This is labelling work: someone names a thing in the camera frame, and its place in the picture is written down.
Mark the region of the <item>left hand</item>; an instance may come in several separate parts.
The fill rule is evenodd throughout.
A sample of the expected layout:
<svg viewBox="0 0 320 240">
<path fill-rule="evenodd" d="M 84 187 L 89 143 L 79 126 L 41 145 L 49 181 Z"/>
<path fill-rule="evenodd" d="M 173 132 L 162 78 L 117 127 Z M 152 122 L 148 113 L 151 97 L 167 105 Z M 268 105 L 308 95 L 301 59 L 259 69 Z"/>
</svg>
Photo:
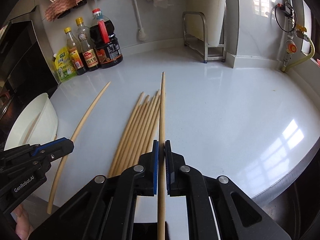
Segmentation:
<svg viewBox="0 0 320 240">
<path fill-rule="evenodd" d="M 23 204 L 20 204 L 18 207 L 16 207 L 14 214 L 16 215 L 16 235 L 21 240 L 27 240 L 34 231 L 34 228 L 29 221 L 29 215 L 24 209 Z"/>
</svg>

